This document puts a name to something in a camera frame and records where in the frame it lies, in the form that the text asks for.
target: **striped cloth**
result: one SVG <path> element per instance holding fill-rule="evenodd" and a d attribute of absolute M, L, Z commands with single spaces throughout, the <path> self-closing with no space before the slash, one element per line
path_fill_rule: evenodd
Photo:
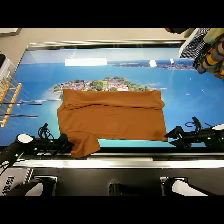
<path fill-rule="evenodd" d="M 211 28 L 199 28 L 194 38 L 181 52 L 180 58 L 196 58 L 205 45 L 203 38 L 210 29 Z"/>
<path fill-rule="evenodd" d="M 194 64 L 200 74 L 205 73 L 212 66 L 215 66 L 215 76 L 224 79 L 224 36 Z"/>

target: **brown t-shirt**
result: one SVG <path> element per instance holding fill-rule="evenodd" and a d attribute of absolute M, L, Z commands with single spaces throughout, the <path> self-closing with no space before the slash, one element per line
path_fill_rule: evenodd
<path fill-rule="evenodd" d="M 58 108 L 61 133 L 74 143 L 72 156 L 100 150 L 97 138 L 167 141 L 161 91 L 86 92 L 64 89 Z"/>

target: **blue water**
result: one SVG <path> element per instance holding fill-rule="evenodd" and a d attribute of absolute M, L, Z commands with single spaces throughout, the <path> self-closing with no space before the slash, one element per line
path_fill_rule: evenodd
<path fill-rule="evenodd" d="M 52 87 L 68 80 L 100 80 L 106 76 L 126 77 L 131 82 L 162 89 L 163 109 L 167 132 L 196 116 L 201 122 L 224 123 L 224 82 L 211 74 L 200 75 L 194 70 L 168 70 L 145 67 L 66 67 L 64 63 L 20 64 L 15 79 L 22 83 L 19 100 L 55 98 Z M 15 106 L 14 114 L 37 115 L 38 118 L 10 118 L 0 129 L 0 145 L 10 144 L 20 133 L 37 137 L 38 129 L 49 124 L 55 138 L 59 137 L 57 108 L 60 102 L 45 102 L 42 106 Z M 102 147 L 170 147 L 169 143 L 153 141 L 100 140 Z"/>

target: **table top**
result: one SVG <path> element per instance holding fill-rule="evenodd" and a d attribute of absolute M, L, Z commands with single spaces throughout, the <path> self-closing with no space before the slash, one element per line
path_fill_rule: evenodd
<path fill-rule="evenodd" d="M 0 129 L 0 145 L 9 145 L 16 135 L 38 136 L 38 129 L 48 123 L 55 138 L 59 137 L 57 108 L 63 87 L 87 90 L 94 80 L 103 81 L 103 89 L 127 91 L 161 90 L 167 132 L 196 116 L 210 125 L 224 123 L 223 80 L 193 68 L 192 59 L 178 58 L 178 41 L 107 41 L 37 43 L 28 46 L 14 78 L 22 83 L 17 102 L 42 105 L 15 105 L 13 114 L 37 118 L 10 117 Z M 172 147 L 167 142 L 100 139 L 101 147 Z"/>

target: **white floor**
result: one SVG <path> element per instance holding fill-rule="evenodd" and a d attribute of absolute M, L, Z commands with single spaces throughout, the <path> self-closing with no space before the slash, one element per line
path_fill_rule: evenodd
<path fill-rule="evenodd" d="M 17 65 L 29 43 L 74 40 L 175 39 L 164 28 L 22 28 L 17 36 L 0 37 L 0 51 Z"/>

